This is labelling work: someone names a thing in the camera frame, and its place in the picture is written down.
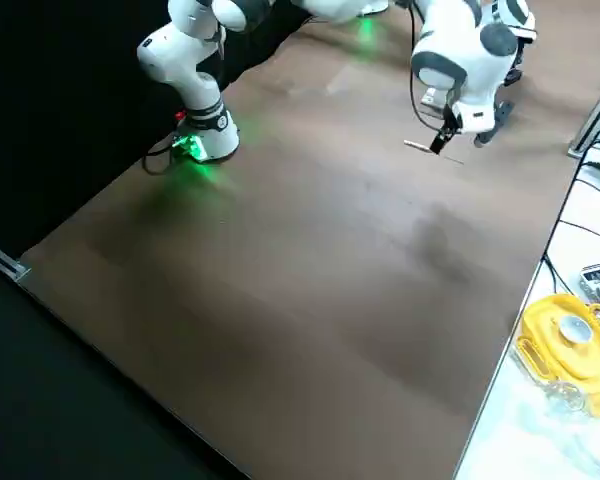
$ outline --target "black curtain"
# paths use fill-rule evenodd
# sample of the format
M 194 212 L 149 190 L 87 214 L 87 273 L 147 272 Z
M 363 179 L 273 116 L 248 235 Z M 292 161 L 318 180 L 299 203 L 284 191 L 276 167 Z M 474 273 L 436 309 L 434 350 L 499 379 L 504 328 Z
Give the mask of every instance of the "black curtain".
M 307 19 L 278 1 L 227 39 L 224 84 Z M 169 21 L 167 0 L 0 1 L 0 248 L 13 257 L 127 169 L 174 125 L 178 96 L 135 49 Z M 216 72 L 219 59 L 203 70 Z

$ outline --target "black floor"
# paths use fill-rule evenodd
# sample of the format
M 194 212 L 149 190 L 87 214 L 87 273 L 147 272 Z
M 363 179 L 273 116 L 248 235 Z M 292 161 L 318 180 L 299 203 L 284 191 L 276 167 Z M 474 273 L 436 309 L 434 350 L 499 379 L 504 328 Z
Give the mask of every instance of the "black floor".
M 0 275 L 0 479 L 28 478 L 246 477 Z

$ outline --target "yellow plastic case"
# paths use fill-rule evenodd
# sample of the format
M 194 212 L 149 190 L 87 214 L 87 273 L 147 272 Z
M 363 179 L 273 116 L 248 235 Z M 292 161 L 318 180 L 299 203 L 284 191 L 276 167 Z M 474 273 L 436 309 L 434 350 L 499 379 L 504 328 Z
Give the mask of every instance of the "yellow plastic case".
M 517 352 L 537 379 L 563 381 L 587 394 L 589 411 L 600 417 L 600 305 L 587 306 L 573 295 L 557 294 L 539 300 L 522 314 Z M 569 342 L 560 333 L 560 320 L 577 315 L 593 330 L 586 344 Z

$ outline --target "robotic arm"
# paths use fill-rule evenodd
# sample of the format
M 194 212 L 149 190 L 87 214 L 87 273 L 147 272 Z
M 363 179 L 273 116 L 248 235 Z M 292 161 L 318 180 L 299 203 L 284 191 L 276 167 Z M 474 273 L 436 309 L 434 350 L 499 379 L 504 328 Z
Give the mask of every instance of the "robotic arm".
M 230 156 L 238 129 L 215 79 L 197 65 L 222 53 L 224 28 L 255 28 L 276 0 L 169 0 L 171 22 L 138 46 L 140 63 L 153 80 L 173 86 L 186 107 L 174 146 L 198 162 Z M 332 23 L 355 18 L 368 0 L 291 0 Z M 444 96 L 444 125 L 430 150 L 439 153 L 456 134 L 494 129 L 496 91 L 512 68 L 520 35 L 535 39 L 535 19 L 525 0 L 494 0 L 490 10 L 478 0 L 403 0 L 424 25 L 415 45 L 412 71 Z M 512 28 L 520 28 L 520 34 Z
M 525 0 L 495 0 L 483 8 L 478 0 L 413 5 L 424 25 L 411 68 L 443 110 L 444 124 L 430 150 L 439 153 L 456 133 L 481 134 L 477 145 L 489 141 L 513 108 L 496 105 L 498 88 L 519 63 L 524 44 L 536 38 Z

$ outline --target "electronic device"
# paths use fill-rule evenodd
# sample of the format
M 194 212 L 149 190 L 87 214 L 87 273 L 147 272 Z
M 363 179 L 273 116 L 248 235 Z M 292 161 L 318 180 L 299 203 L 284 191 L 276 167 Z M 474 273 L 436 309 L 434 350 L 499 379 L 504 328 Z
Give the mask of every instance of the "electronic device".
M 600 303 L 600 264 L 582 269 L 580 285 L 591 302 Z

